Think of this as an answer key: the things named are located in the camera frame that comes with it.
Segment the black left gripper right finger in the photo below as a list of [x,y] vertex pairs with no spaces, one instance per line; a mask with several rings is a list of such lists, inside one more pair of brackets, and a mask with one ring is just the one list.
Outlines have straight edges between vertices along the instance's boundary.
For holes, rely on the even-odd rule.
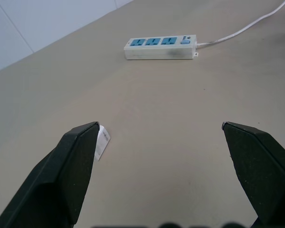
[[285,149],[255,127],[224,122],[237,178],[257,219],[251,228],[285,228]]

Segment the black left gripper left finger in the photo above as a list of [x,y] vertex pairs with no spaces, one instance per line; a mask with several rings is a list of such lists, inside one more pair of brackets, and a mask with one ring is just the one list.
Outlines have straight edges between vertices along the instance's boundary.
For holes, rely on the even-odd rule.
[[0,228],[73,228],[90,182],[99,122],[75,127],[29,173]]

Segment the white power strip blue sockets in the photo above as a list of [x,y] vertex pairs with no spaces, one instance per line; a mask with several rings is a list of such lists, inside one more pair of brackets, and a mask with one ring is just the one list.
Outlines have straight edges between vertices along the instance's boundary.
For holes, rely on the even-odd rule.
[[193,59],[198,56],[196,35],[132,38],[124,46],[127,60]]

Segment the white printed paper label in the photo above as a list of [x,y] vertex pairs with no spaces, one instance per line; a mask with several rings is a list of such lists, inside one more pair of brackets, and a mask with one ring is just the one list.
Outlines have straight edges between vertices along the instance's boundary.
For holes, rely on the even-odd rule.
[[100,129],[97,136],[96,148],[95,148],[95,160],[99,161],[103,155],[111,137],[108,131],[100,125]]

